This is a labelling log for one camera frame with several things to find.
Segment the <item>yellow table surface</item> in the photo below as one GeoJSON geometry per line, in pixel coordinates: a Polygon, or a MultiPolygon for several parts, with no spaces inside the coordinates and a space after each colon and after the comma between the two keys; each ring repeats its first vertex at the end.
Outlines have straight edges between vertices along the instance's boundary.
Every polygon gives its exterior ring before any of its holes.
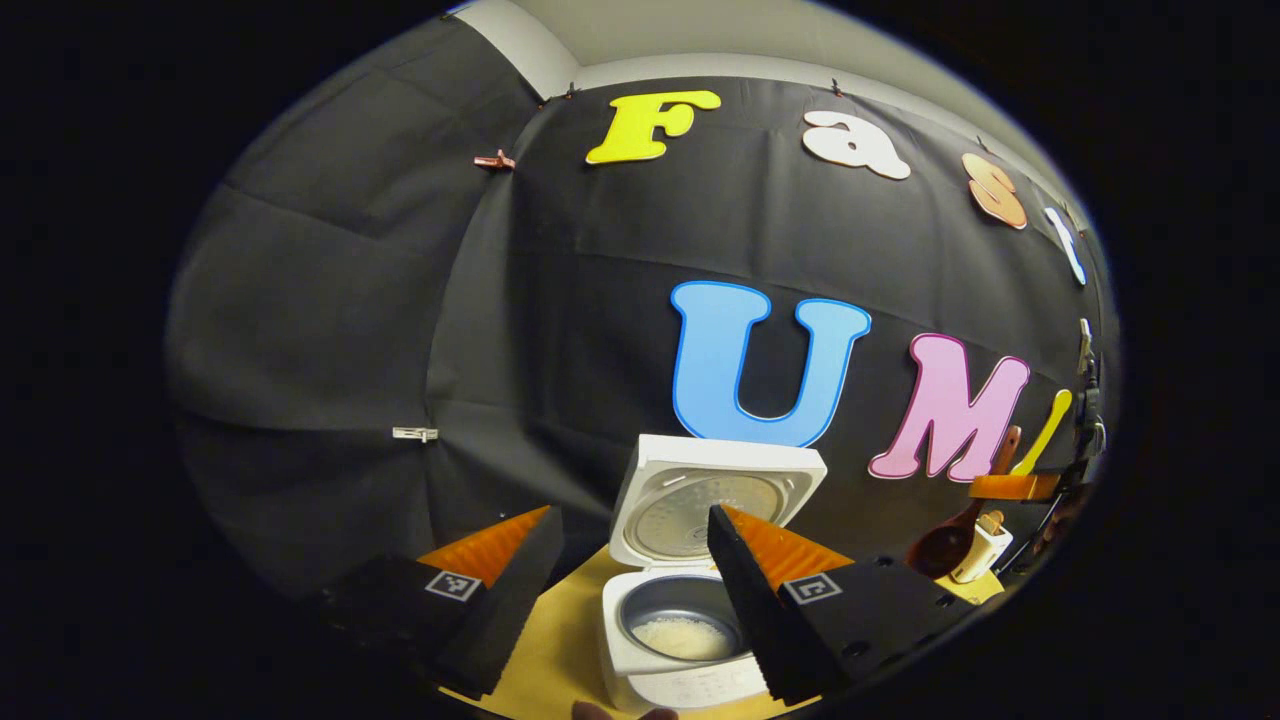
{"type": "MultiPolygon", "coordinates": [[[[609,703],[595,623],[604,583],[635,571],[636,568],[613,560],[608,548],[602,548],[538,598],[493,694],[472,701],[443,688],[440,692],[516,720],[568,720],[570,708],[579,700],[599,705],[616,720],[634,720],[609,703]]],[[[936,582],[975,605],[1005,589],[989,570],[963,585],[948,578],[936,582]]],[[[817,700],[787,707],[765,692],[704,710],[682,710],[680,719],[764,720],[817,700]]]]}

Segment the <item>yellow letter f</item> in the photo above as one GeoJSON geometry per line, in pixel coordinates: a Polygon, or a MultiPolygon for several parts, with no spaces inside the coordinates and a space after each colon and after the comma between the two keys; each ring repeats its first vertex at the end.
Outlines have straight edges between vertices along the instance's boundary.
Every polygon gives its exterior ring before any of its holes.
{"type": "Polygon", "coordinates": [[[613,114],[613,124],[609,126],[604,142],[586,154],[586,161],[591,165],[662,158],[667,146],[653,138],[653,129],[660,127],[668,137],[685,135],[694,124],[694,109],[690,105],[714,110],[719,108],[719,96],[709,90],[654,92],[618,97],[609,105],[618,111],[613,114]],[[667,102],[675,105],[662,110],[667,102]]]}

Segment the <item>binder clip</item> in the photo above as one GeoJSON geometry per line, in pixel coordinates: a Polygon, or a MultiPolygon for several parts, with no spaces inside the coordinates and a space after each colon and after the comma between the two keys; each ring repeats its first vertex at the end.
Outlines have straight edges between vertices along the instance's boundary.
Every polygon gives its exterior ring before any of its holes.
{"type": "Polygon", "coordinates": [[[490,168],[490,169],[494,169],[494,170],[515,170],[516,169],[516,161],[512,160],[511,158],[507,158],[502,152],[502,150],[498,150],[498,156],[497,158],[479,158],[477,156],[477,158],[475,158],[474,161],[475,161],[476,165],[479,165],[481,168],[490,168]]]}

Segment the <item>white rice cooker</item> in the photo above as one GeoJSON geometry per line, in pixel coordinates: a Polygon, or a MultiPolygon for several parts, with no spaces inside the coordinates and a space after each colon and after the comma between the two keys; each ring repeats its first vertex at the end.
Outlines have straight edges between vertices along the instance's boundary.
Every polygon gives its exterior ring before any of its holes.
{"type": "Polygon", "coordinates": [[[787,524],[827,474],[818,451],[640,436],[609,555],[641,568],[604,585],[600,662],[623,712],[692,710],[768,688],[707,548],[712,506],[787,524]]]}

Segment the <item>small white container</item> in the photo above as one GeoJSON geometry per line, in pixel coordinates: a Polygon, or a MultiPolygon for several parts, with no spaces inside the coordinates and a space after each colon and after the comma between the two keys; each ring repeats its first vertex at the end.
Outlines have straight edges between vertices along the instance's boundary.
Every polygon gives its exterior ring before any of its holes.
{"type": "Polygon", "coordinates": [[[701,438],[640,436],[618,492],[609,555],[641,568],[603,591],[600,662],[614,707],[692,710],[768,687],[707,548],[710,507],[724,502],[785,525],[827,474],[818,451],[701,438]],[[687,619],[717,628],[732,651],[682,660],[640,642],[632,626],[687,619]]]}
{"type": "Polygon", "coordinates": [[[996,564],[996,560],[1005,552],[1009,543],[1014,542],[1014,536],[1004,528],[996,528],[996,534],[982,529],[982,525],[973,528],[973,547],[969,555],[951,571],[951,579],[956,583],[972,583],[980,578],[983,573],[996,564]]]}

